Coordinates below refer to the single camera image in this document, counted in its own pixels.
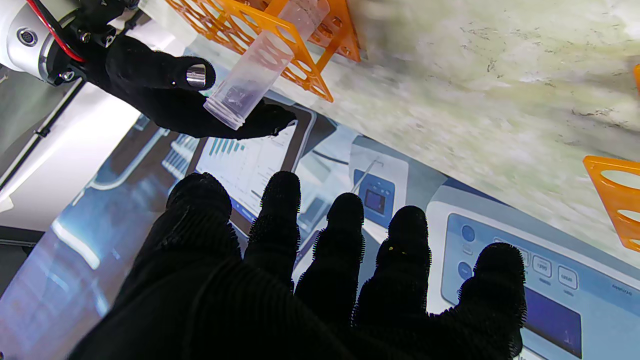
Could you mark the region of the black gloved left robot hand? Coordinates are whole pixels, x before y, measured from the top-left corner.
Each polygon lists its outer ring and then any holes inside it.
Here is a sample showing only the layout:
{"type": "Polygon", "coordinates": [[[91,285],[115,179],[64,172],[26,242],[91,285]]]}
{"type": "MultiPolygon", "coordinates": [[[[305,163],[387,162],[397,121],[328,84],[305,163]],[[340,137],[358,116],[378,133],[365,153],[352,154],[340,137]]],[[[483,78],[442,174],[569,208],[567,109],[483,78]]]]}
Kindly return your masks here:
{"type": "Polygon", "coordinates": [[[396,212],[373,276],[359,285],[361,198],[334,200],[311,265],[294,282],[300,205],[299,178],[275,173],[242,252],[226,189],[209,173],[183,178],[110,311],[69,360],[512,360],[521,353],[526,276],[516,247],[486,246],[457,305],[433,314],[421,208],[396,212]]]}

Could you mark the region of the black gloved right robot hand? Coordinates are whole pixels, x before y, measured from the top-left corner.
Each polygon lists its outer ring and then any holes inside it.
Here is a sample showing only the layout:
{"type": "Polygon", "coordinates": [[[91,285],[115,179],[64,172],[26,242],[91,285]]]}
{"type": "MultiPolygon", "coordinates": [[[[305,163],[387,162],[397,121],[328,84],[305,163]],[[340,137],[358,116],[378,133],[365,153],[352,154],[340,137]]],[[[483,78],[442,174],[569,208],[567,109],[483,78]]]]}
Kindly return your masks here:
{"type": "Polygon", "coordinates": [[[212,64],[192,55],[151,50],[122,36],[109,47],[85,45],[81,55],[87,82],[125,101],[156,126],[194,138],[254,139],[276,136],[296,116],[260,100],[245,123],[231,129],[205,109],[203,91],[217,79],[212,64]]]}

